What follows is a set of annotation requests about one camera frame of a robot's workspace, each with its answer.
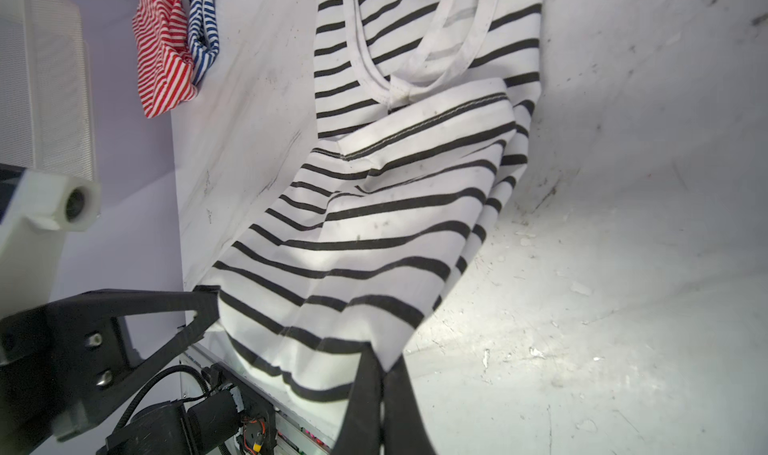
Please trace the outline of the black white striped tank top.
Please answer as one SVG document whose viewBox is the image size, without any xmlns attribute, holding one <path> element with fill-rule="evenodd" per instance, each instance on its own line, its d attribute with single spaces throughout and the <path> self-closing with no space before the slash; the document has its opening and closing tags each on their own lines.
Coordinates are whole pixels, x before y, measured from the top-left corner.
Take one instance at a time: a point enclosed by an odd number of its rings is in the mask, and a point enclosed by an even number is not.
<svg viewBox="0 0 768 455">
<path fill-rule="evenodd" d="M 204 276 L 253 378 L 348 399 L 448 296 L 528 165 L 543 0 L 317 0 L 318 139 Z"/>
</svg>

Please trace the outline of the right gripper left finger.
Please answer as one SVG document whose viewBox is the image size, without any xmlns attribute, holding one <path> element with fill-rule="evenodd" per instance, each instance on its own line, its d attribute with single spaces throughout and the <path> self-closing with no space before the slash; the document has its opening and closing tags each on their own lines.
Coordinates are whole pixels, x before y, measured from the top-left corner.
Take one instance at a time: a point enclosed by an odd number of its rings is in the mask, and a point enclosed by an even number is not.
<svg viewBox="0 0 768 455">
<path fill-rule="evenodd" d="M 333 455 L 377 455 L 382 448 L 383 370 L 372 349 L 364 349 Z"/>
</svg>

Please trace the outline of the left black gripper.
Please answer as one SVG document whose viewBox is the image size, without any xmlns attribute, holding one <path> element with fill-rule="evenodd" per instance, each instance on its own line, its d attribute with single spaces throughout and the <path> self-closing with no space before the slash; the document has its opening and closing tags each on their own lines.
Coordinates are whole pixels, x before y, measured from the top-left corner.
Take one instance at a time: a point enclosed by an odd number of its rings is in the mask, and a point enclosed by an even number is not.
<svg viewBox="0 0 768 455">
<path fill-rule="evenodd" d="M 102 422 L 217 321 L 210 291 L 91 291 L 1 320 L 1 452 Z"/>
</svg>

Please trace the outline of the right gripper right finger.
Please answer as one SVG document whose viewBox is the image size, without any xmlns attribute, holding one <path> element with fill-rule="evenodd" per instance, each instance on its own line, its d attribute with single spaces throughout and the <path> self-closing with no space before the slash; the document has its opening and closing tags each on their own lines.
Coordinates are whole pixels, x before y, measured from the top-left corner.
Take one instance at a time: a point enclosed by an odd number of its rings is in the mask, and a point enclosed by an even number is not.
<svg viewBox="0 0 768 455">
<path fill-rule="evenodd" d="M 401 356 L 383 377 L 383 446 L 386 455 L 435 455 Z"/>
</svg>

